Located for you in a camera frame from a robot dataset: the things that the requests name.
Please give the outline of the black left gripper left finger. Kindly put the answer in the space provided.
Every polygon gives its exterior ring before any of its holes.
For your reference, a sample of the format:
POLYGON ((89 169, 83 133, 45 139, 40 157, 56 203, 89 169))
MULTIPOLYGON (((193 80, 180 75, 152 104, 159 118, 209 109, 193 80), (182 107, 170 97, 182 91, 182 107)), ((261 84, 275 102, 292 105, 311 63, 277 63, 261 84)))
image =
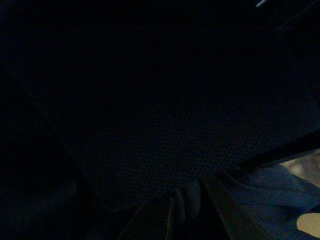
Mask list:
POLYGON ((171 240, 175 203, 172 197, 144 203, 118 237, 119 240, 171 240))

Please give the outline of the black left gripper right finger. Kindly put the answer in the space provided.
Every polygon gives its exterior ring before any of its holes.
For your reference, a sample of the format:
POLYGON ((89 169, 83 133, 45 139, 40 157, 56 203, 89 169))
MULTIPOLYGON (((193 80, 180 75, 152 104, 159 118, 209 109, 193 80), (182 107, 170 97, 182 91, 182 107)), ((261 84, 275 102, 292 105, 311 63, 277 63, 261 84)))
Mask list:
POLYGON ((218 178, 210 176, 204 178, 202 182, 231 240, 274 239, 244 211, 218 178))

